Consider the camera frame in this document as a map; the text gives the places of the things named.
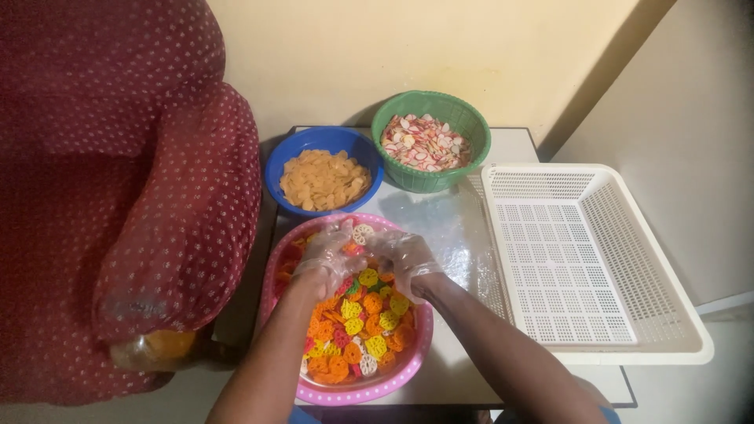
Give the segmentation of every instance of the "cream wall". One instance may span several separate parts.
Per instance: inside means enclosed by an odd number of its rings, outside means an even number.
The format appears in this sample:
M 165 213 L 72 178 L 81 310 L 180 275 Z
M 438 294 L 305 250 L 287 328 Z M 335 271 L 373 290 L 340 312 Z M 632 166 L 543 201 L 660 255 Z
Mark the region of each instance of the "cream wall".
M 540 143 L 638 0 L 209 0 L 225 80 L 263 140 L 369 124 L 406 90 L 460 97 Z
M 678 0 L 553 161 L 621 173 L 695 305 L 754 290 L 754 3 Z

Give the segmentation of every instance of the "green basket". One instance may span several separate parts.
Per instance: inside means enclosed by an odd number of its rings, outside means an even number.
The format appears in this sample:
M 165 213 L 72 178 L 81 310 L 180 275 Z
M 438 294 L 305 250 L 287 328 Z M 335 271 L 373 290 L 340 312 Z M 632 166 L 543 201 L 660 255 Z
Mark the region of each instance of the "green basket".
M 406 116 L 425 113 L 450 124 L 450 128 L 471 143 L 471 163 L 467 167 L 443 172 L 417 171 L 391 158 L 382 148 L 380 137 L 393 115 Z M 372 120 L 372 140 L 385 160 L 385 172 L 405 190 L 415 193 L 439 192 L 455 185 L 461 178 L 482 163 L 489 153 L 492 136 L 489 126 L 472 105 L 448 94 L 436 91 L 407 91 L 388 100 Z

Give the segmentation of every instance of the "white perforated basket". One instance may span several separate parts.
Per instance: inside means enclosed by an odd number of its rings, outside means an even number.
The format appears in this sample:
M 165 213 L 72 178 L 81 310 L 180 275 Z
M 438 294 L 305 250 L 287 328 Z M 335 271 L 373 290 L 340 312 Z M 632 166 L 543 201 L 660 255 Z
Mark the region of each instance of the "white perforated basket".
M 704 364 L 710 335 L 615 170 L 491 164 L 486 208 L 515 325 L 565 364 Z

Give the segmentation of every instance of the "pink bowl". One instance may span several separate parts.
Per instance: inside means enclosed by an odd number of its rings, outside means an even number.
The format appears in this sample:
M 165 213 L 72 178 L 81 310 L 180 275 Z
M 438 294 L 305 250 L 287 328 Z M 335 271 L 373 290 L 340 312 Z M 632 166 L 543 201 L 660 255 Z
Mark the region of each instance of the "pink bowl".
M 274 275 L 275 269 L 277 268 L 277 261 L 280 259 L 280 255 L 283 253 L 284 248 L 292 241 L 300 238 L 305 232 L 324 227 L 327 223 L 340 221 L 346 217 L 356 217 L 363 223 L 377 223 L 386 228 L 400 229 L 398 226 L 383 217 L 371 214 L 352 213 L 315 218 L 306 221 L 291 230 L 291 232 L 286 234 L 285 237 L 277 243 L 277 246 L 275 246 L 275 249 L 270 255 L 270 259 L 267 261 L 265 280 L 262 286 L 262 301 L 260 304 L 260 308 L 262 309 L 262 324 L 267 322 L 267 319 L 274 308 Z M 429 303 L 417 305 L 415 307 L 415 313 L 416 342 L 411 348 L 404 350 L 404 352 L 408 354 L 406 355 L 408 359 L 406 360 L 404 358 L 403 363 L 399 364 L 392 373 L 386 376 L 370 379 L 364 383 L 355 383 L 343 387 L 323 386 L 299 377 L 299 386 L 296 388 L 296 397 L 311 404 L 336 407 L 371 401 L 372 399 L 380 398 L 398 390 L 401 386 L 406 384 L 414 374 L 416 374 L 416 371 L 418 371 L 421 366 L 421 362 L 429 351 L 429 345 L 432 341 L 434 323 L 432 306 L 430 306 Z

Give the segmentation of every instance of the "hand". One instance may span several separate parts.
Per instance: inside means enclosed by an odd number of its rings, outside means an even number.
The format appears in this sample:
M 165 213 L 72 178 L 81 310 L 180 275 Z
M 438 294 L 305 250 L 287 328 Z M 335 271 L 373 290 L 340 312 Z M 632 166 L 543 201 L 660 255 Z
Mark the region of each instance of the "hand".
M 321 285 L 318 291 L 320 300 L 335 296 L 344 278 L 366 268 L 366 258 L 343 254 L 342 248 L 351 240 L 353 230 L 350 220 L 340 229 L 337 223 L 328 225 L 311 240 L 301 262 L 293 271 L 293 277 L 306 274 L 307 280 Z
M 414 277 L 442 273 L 423 237 L 407 232 L 391 230 L 377 232 L 366 240 L 366 249 L 377 257 L 393 263 L 395 284 L 399 292 L 416 304 L 424 303 L 423 290 L 411 284 Z

